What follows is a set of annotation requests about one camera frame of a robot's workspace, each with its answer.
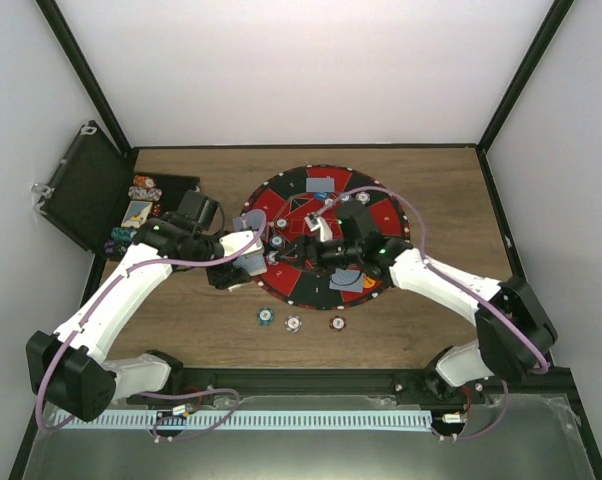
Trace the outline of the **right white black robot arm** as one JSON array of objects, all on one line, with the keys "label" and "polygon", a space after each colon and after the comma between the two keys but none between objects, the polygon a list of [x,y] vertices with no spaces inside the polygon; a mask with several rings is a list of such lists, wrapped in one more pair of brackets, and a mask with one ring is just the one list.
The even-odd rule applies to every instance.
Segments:
[{"label": "right white black robot arm", "polygon": [[374,280],[434,301],[474,326],[475,340],[442,350],[426,367],[423,383],[432,400],[449,402],[461,387],[484,378],[519,382],[549,372],[547,355],[558,334],[525,280],[513,276],[499,281],[439,262],[410,241],[384,234],[358,202],[338,207],[336,220],[338,239],[320,214],[307,216],[309,234],[277,253],[277,260],[317,275],[355,266]]}]

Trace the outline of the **blue backed card deck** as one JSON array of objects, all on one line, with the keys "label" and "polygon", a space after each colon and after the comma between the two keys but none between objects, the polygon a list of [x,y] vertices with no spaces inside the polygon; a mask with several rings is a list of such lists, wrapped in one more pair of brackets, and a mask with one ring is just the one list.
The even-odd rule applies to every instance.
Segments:
[{"label": "blue backed card deck", "polygon": [[262,253],[242,255],[231,262],[232,270],[228,291],[234,291],[244,284],[250,283],[255,277],[267,271],[266,260]]}]

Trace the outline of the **green blue 50 chip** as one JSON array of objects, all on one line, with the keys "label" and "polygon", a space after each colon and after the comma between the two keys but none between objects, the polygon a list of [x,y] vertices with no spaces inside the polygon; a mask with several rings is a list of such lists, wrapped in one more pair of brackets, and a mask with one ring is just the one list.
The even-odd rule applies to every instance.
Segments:
[{"label": "green blue 50 chip", "polygon": [[284,244],[285,239],[280,235],[273,235],[270,238],[269,242],[272,247],[280,248]]}]

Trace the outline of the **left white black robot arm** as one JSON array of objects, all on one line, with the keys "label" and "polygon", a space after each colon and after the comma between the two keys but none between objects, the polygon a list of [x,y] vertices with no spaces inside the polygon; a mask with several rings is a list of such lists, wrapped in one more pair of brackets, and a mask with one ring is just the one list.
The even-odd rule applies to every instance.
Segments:
[{"label": "left white black robot arm", "polygon": [[260,209],[243,214],[256,228],[211,234],[217,202],[189,190],[178,208],[146,220],[114,272],[91,298],[54,332],[35,332],[26,343],[37,426],[51,430],[43,413],[53,405],[83,421],[99,417],[115,400],[150,393],[162,403],[185,392],[177,363],[161,353],[108,361],[108,353],[148,296],[178,267],[203,268],[212,286],[234,289],[252,273],[235,267],[241,256],[260,256],[268,224]]}]

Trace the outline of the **blue orange 10 chip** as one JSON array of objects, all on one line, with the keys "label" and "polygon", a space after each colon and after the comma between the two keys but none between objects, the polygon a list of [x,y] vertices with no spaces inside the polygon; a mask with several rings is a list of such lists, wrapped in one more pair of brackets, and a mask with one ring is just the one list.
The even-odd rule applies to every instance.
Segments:
[{"label": "blue orange 10 chip", "polygon": [[267,254],[266,259],[270,265],[277,265],[280,262],[280,255],[278,252],[271,251]]}]

